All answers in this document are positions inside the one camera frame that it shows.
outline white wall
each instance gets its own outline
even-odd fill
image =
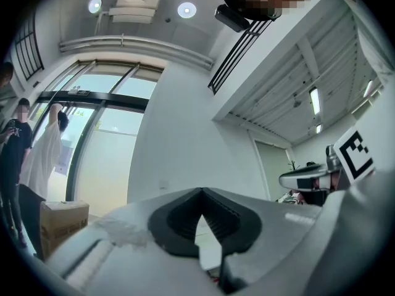
[[[247,131],[209,118],[208,82],[208,74],[169,63],[139,129],[128,202],[204,186],[265,198]]]
[[[44,69],[60,58],[60,1],[42,0],[36,10],[37,46]]]
[[[326,163],[325,148],[327,145],[334,144],[355,123],[356,120],[352,114],[346,115],[334,125],[323,129],[320,134],[292,147],[295,166],[305,167],[309,161]]]

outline white ceiling panel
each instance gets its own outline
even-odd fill
[[[57,0],[53,8],[59,9],[62,41],[94,35],[98,13],[88,11],[89,0]],[[192,2],[197,9],[192,18],[181,18],[177,8],[183,2]],[[113,16],[104,14],[98,35],[127,35],[156,39],[176,44],[202,55],[209,55],[223,24],[214,17],[215,9],[223,0],[160,0],[152,23],[114,23]],[[101,10],[108,12],[117,0],[102,0]]]
[[[351,112],[375,78],[359,46],[352,12],[337,0],[231,114],[296,145],[315,135],[316,125],[325,130]],[[309,94],[314,86],[320,95],[318,115]]]

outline recessed light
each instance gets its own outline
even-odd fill
[[[368,85],[366,86],[366,90],[365,90],[365,93],[364,93],[364,97],[367,97],[367,95],[369,94],[370,88],[372,87],[372,84],[373,84],[373,81],[370,80],[370,81],[368,82]]]
[[[310,90],[311,101],[313,102],[314,115],[320,113],[320,97],[318,96],[318,89],[314,87]]]
[[[193,3],[184,2],[178,6],[177,12],[180,15],[180,17],[183,17],[184,19],[188,19],[196,14],[196,7]]]
[[[100,10],[101,7],[101,0],[90,0],[88,4],[88,10],[90,13],[96,13]]]

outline dark pants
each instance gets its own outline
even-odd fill
[[[9,228],[13,227],[18,231],[22,231],[22,222],[20,219],[19,209],[19,190],[15,182],[8,181],[7,179],[0,180],[0,192],[2,200],[2,210],[6,217],[7,225]]]
[[[40,238],[40,205],[45,201],[26,185],[19,185],[19,205],[23,225],[37,256],[42,258]]]

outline person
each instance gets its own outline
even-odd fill
[[[5,62],[0,67],[0,89],[10,83],[14,74],[14,66],[10,62]]]
[[[22,163],[31,148],[32,132],[27,123],[29,109],[28,99],[19,100],[16,109],[17,118],[9,121],[0,134],[0,144],[4,144],[0,155],[0,193],[3,212],[12,234],[15,234],[15,224],[22,247],[26,247],[26,242],[22,234],[17,185]]]
[[[35,142],[20,174],[19,203],[22,221],[37,257],[42,259],[40,239],[40,205],[48,194],[48,179],[62,151],[62,133],[69,120],[60,104],[49,109],[48,125]]]

